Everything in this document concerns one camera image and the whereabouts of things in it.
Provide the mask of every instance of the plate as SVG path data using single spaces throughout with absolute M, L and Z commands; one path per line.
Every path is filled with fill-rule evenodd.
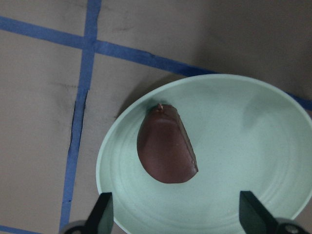
M 177 108 L 199 172 L 181 184 L 153 179 L 137 134 L 157 103 Z M 312 196 L 312 122 L 283 91 L 235 75 L 181 79 L 146 94 L 115 121 L 97 158 L 99 193 L 113 192 L 114 220 L 129 234 L 243 234 L 239 192 L 276 217 L 295 218 Z

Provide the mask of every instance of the chocolate-covered food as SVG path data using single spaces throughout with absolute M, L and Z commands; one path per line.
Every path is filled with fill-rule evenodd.
M 183 183 L 198 172 L 190 140 L 172 105 L 158 104 L 146 115 L 137 152 L 147 173 L 163 183 Z

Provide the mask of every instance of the blue tape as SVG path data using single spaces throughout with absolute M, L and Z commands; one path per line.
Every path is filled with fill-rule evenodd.
M 88 90 L 90 89 L 91 85 L 95 54 L 94 44 L 97 40 L 97 21 L 100 8 L 101 0 L 88 0 L 84 30 L 84 48 L 82 50 L 79 85 L 72 122 L 72 138 L 66 163 L 59 230 L 68 224 L 70 218 L 71 202 L 73 199 L 76 168 L 83 126 L 84 108 Z
M 0 16 L 0 29 L 79 49 L 83 49 L 85 44 L 84 38 L 81 36 L 60 32 L 54 29 L 21 22 L 15 19 L 9 19 L 2 16 Z
M 312 111 L 312 100 L 306 100 L 290 93 L 287 94 L 295 99 L 304 109 Z
M 36 232 L 26 231 L 23 229 L 6 227 L 3 225 L 0 225 L 0 231 L 7 232 L 7 233 L 15 233 L 15 234 L 40 234 Z
M 102 55 L 125 59 L 128 61 L 140 63 L 187 77 L 216 73 L 214 71 L 187 65 L 185 63 L 174 61 L 168 58 L 156 56 L 146 51 L 116 45 L 105 41 L 97 40 L 95 48 L 96 53 Z

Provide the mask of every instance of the floor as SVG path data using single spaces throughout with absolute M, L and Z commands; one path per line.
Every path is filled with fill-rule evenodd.
M 184 77 L 228 73 L 312 116 L 312 2 L 0 0 L 0 233 L 55 234 L 98 198 L 117 116 Z M 312 201 L 296 221 L 312 232 Z M 114 234 L 123 232 L 116 224 Z

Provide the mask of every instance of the light green plate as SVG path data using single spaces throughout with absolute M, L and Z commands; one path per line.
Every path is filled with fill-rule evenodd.
M 164 184 L 143 169 L 137 134 L 146 110 L 177 108 L 199 172 Z M 234 75 L 181 79 L 126 109 L 97 158 L 99 193 L 113 192 L 115 222 L 131 234 L 240 234 L 239 191 L 251 190 L 274 216 L 295 218 L 312 195 L 312 122 L 264 82 Z

